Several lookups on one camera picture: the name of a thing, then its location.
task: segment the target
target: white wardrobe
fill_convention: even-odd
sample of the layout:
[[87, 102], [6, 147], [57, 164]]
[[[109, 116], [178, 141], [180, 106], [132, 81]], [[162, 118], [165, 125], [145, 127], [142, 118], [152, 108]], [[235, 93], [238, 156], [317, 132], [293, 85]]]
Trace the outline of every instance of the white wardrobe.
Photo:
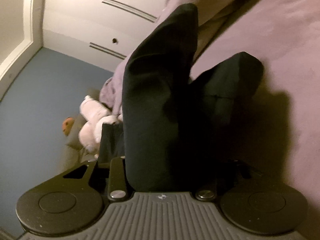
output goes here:
[[114, 71], [155, 28], [165, 0], [45, 0], [44, 47]]

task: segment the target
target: white stuffed animal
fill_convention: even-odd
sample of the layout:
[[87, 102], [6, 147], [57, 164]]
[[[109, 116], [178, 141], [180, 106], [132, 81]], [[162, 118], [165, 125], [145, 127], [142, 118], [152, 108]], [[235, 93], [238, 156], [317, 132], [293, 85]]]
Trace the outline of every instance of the white stuffed animal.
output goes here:
[[90, 96], [86, 96], [81, 103], [80, 113], [87, 122], [79, 132], [79, 141], [90, 154], [95, 154], [95, 157], [97, 158], [101, 140], [102, 124], [115, 124], [119, 122], [119, 120], [122, 121], [122, 118], [118, 119], [117, 116], [111, 115], [108, 108]]

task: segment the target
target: floor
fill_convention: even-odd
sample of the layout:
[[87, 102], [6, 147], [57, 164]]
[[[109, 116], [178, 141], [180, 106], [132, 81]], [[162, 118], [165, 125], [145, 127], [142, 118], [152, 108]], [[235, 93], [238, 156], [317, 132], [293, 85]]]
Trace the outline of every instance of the floor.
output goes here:
[[62, 121], [78, 113], [89, 87], [112, 73], [42, 48], [25, 66], [0, 104], [0, 227], [23, 233], [15, 203], [55, 175], [66, 140]]

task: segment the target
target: orange object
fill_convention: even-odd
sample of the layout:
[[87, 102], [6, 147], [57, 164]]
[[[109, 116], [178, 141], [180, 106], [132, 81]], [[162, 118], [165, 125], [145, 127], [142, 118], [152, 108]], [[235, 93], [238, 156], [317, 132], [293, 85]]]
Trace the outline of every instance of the orange object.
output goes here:
[[68, 136], [70, 133], [70, 130], [75, 122], [75, 119], [72, 117], [68, 117], [66, 120], [62, 123], [62, 131], [65, 136]]

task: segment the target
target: black metal device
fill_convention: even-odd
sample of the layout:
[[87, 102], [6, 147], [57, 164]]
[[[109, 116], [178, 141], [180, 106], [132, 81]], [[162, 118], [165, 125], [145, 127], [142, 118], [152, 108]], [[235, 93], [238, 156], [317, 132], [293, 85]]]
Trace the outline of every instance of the black metal device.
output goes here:
[[81, 163], [20, 197], [22, 239], [304, 239], [294, 232], [308, 209], [300, 192], [242, 161], [217, 167], [194, 192], [142, 193], [124, 156]]

